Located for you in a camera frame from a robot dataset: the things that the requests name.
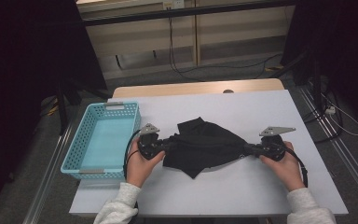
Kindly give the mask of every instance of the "human hand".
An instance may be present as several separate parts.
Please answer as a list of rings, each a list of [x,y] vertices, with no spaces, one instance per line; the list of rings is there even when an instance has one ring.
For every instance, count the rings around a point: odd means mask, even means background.
[[[159,154],[148,161],[138,151],[138,139],[135,139],[131,143],[131,150],[129,152],[130,159],[127,163],[127,183],[132,184],[138,188],[141,188],[146,179],[150,176],[153,168],[164,159],[165,152],[161,151]]]
[[[284,144],[294,150],[292,143],[284,142]],[[305,188],[301,179],[298,161],[290,153],[285,152],[281,161],[274,161],[265,156],[260,156],[260,160],[271,168],[289,191]]]

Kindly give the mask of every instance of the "gray floor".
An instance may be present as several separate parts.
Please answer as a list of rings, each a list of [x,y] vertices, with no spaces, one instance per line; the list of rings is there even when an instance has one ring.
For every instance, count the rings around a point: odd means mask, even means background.
[[[244,66],[253,63],[262,62],[264,58],[246,60],[240,59],[239,61],[223,62],[218,64],[219,67],[204,67],[192,72],[184,73],[187,77],[201,79],[205,81],[214,80],[231,80],[231,79],[250,79],[261,74],[263,71],[263,64],[258,66],[245,68]],[[277,65],[279,58],[274,58],[267,62],[266,67]],[[153,71],[150,68],[148,72],[142,73],[140,76],[131,75],[128,77],[116,77],[107,80],[109,90],[113,92],[119,86],[134,86],[134,85],[147,85],[147,84],[160,84],[160,83],[179,83],[179,82],[192,82],[194,80],[183,78],[172,70],[166,71]],[[260,77],[268,77],[271,73],[264,72]],[[290,75],[281,77],[281,80],[287,90],[292,94],[298,111],[301,115],[310,112],[309,107],[305,103],[303,93],[299,87],[296,87]],[[81,92],[83,102],[79,106],[68,105],[67,110],[70,117],[75,124],[78,124],[81,119],[82,112],[90,103],[101,102],[100,99],[94,98],[86,92]],[[46,99],[43,104],[47,104],[49,99]],[[345,104],[343,99],[339,98],[340,107],[346,112],[354,116],[349,105]],[[358,127],[350,119],[344,117],[345,128],[352,132],[358,132]],[[315,140],[325,138],[323,129],[318,122],[312,122],[307,125],[310,135]],[[38,191],[39,185],[44,178],[44,173],[49,165],[49,158],[54,154],[54,149],[57,142],[60,140],[58,135],[60,131],[60,120],[58,114],[53,116],[43,116],[35,130],[33,142],[30,144],[27,156],[21,162],[18,170],[14,172],[15,181],[8,183],[4,186],[0,194],[0,224],[5,223],[22,223],[26,218],[28,210],[32,205],[34,197]],[[350,150],[352,156],[358,162],[358,136],[352,136],[348,133],[343,133],[340,139]],[[336,149],[331,142],[318,144],[317,148],[321,153],[324,162],[333,174],[333,180],[337,185],[338,191],[341,194],[344,203],[349,209],[349,214],[342,217],[337,217],[337,223],[358,223],[358,184],[352,177],[351,172],[348,170],[346,164],[339,157]],[[58,158],[58,166],[61,166],[63,157]],[[75,217],[68,214],[72,199],[76,192],[77,181],[71,176],[62,175],[56,169],[51,177],[51,185],[48,188],[48,197],[42,201],[40,213],[35,216],[35,223],[92,223],[92,218]],[[247,223],[246,219],[234,218],[225,219],[219,218],[215,223]],[[274,223],[285,223],[285,217],[274,217]],[[139,223],[190,223],[189,219],[140,219]],[[260,223],[265,223],[263,218],[260,218]]]

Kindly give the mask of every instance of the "black fabric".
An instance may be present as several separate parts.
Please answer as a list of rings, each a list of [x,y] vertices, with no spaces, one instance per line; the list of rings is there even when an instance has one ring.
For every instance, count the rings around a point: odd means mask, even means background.
[[[191,178],[204,168],[249,155],[243,149],[245,140],[202,118],[180,123],[178,129],[179,134],[170,137],[175,147],[165,156],[163,166],[182,170]]]

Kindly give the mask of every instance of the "turquoise basket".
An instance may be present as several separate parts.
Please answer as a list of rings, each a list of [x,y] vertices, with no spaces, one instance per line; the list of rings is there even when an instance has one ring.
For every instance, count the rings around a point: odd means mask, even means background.
[[[124,178],[126,146],[140,125],[137,102],[89,105],[62,163],[61,172],[76,179]]]

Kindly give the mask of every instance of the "white sleeve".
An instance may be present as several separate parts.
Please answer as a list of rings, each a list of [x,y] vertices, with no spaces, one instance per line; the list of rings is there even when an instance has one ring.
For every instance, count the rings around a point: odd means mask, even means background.
[[[288,224],[331,224],[336,223],[331,211],[321,208],[307,188],[296,189],[287,195],[287,200],[292,207],[292,213],[287,217]]]
[[[127,224],[138,213],[133,208],[141,189],[128,183],[120,183],[118,195],[105,203],[94,220],[94,224]]]

